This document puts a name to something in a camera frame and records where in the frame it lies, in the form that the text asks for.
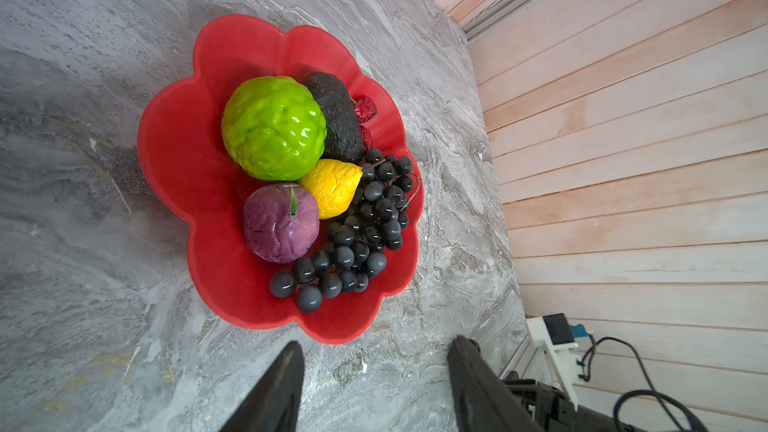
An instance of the lemon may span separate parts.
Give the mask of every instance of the lemon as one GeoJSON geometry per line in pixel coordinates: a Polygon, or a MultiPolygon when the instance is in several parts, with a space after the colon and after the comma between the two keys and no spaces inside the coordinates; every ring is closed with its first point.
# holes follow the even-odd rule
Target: lemon
{"type": "Polygon", "coordinates": [[[320,220],[323,220],[347,210],[361,177],[360,166],[333,158],[322,158],[298,183],[317,199],[320,220]]]}

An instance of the green fruit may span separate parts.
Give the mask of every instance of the green fruit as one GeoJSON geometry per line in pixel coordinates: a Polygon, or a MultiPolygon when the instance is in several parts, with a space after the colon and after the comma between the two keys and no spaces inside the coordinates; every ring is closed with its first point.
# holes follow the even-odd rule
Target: green fruit
{"type": "Polygon", "coordinates": [[[224,108],[221,136],[230,156],[260,180],[293,181],[325,150],[326,118],[290,77],[258,77],[237,87],[224,108]]]}

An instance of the marble surface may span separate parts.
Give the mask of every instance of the marble surface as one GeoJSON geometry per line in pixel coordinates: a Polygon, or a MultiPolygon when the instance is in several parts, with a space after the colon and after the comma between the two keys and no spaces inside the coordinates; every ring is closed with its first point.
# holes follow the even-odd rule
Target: marble surface
{"type": "Polygon", "coordinates": [[[455,430],[446,353],[499,371],[524,316],[466,42],[425,0],[0,0],[2,430],[218,430],[282,347],[306,355],[300,430],[455,430]],[[408,288],[343,346],[238,329],[200,300],[187,224],[136,131],[192,72],[207,21],[337,36],[402,112],[426,183],[408,288]]]}

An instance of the black avocado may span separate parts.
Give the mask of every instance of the black avocado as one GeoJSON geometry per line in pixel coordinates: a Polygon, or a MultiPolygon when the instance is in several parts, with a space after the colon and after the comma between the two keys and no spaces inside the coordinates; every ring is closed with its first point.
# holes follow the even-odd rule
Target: black avocado
{"type": "Polygon", "coordinates": [[[355,115],[355,103],[344,82],[329,73],[312,72],[301,83],[312,92],[326,116],[328,135],[322,158],[360,163],[364,143],[355,115]]]}

